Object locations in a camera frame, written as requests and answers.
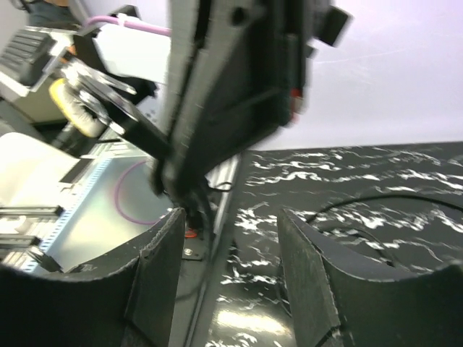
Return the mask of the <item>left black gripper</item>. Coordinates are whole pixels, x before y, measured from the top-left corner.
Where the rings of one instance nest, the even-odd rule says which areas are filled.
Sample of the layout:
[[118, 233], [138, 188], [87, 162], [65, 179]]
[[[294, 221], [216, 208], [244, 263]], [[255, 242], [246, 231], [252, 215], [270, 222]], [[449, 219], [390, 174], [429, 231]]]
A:
[[331, 1], [172, 1], [159, 121], [169, 151], [151, 186], [183, 200], [204, 176], [288, 124], [307, 87], [310, 41], [335, 46], [351, 20]]

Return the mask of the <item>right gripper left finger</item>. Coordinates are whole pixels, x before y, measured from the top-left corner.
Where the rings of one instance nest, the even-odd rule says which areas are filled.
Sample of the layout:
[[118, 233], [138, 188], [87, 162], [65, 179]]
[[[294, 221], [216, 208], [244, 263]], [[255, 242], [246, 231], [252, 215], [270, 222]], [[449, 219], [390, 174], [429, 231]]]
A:
[[146, 232], [76, 265], [79, 312], [71, 346], [167, 346], [186, 229], [173, 209]]

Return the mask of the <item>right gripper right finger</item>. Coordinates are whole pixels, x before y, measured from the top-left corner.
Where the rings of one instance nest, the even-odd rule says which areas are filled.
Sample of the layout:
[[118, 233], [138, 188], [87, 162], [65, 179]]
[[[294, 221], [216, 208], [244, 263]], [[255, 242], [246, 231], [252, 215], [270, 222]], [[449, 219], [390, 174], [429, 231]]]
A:
[[289, 210], [278, 217], [281, 258], [303, 346], [447, 346], [447, 286], [362, 256]]

